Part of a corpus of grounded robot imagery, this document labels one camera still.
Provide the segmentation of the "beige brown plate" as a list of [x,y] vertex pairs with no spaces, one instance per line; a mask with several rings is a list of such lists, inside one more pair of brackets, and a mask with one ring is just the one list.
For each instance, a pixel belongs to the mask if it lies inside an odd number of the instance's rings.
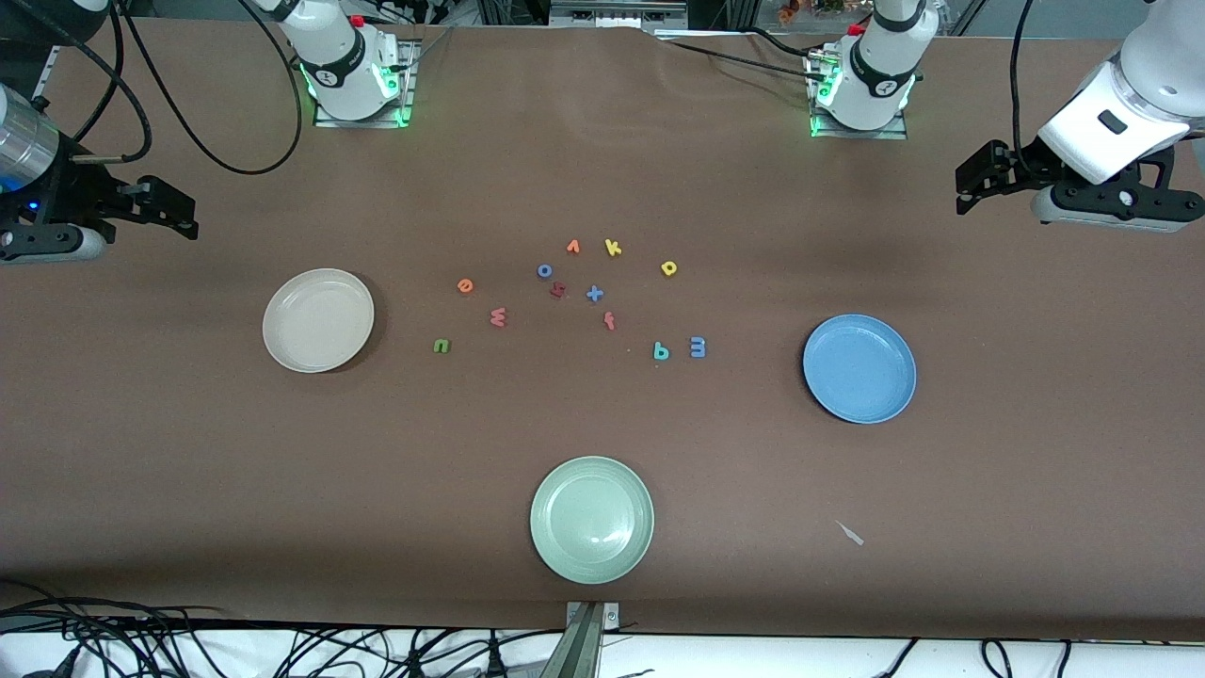
[[261,338],[276,364],[301,375],[340,369],[374,334],[376,303],[357,275],[319,267],[293,276],[268,301]]

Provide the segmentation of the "blue plate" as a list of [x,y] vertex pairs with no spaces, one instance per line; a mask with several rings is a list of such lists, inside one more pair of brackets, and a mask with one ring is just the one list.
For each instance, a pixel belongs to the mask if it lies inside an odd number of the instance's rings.
[[822,408],[857,425],[895,419],[912,402],[919,377],[907,340],[862,314],[821,322],[803,344],[800,372]]

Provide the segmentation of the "silver metal box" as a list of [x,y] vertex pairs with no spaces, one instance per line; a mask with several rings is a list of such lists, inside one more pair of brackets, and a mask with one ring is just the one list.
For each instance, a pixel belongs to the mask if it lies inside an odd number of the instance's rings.
[[684,0],[549,0],[549,26],[637,26],[687,30]]

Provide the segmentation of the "pale green plate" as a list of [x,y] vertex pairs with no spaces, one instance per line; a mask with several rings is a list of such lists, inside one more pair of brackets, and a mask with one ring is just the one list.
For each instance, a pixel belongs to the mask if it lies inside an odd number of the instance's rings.
[[537,556],[580,585],[619,580],[649,552],[656,509],[649,488],[611,458],[565,460],[534,494],[529,531]]

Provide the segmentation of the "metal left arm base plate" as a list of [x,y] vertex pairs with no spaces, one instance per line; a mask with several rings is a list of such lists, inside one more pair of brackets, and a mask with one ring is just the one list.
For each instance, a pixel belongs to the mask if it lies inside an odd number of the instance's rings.
[[830,96],[835,90],[841,73],[841,60],[837,53],[836,41],[823,43],[819,47],[810,48],[809,55],[803,57],[805,73],[821,73],[821,79],[809,83],[809,110],[810,128],[813,137],[837,137],[850,140],[907,140],[907,120],[905,120],[904,108],[909,104],[909,90],[915,79],[909,82],[909,88],[904,89],[904,95],[898,104],[890,123],[875,130],[860,130],[847,126],[842,120],[836,120],[831,112],[823,106],[823,99]]

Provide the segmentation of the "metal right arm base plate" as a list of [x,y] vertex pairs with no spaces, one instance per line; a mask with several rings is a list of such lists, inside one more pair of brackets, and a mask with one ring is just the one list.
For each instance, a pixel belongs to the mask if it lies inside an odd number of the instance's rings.
[[421,43],[396,36],[375,39],[374,51],[343,78],[329,69],[304,64],[315,99],[315,126],[401,129],[410,125],[417,87]]

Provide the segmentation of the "grey metal mount bracket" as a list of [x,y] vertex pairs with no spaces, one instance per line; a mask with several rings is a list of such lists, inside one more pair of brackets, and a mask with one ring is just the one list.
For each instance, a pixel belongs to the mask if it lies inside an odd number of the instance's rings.
[[568,627],[537,678],[598,678],[602,636],[619,629],[619,602],[570,602]]

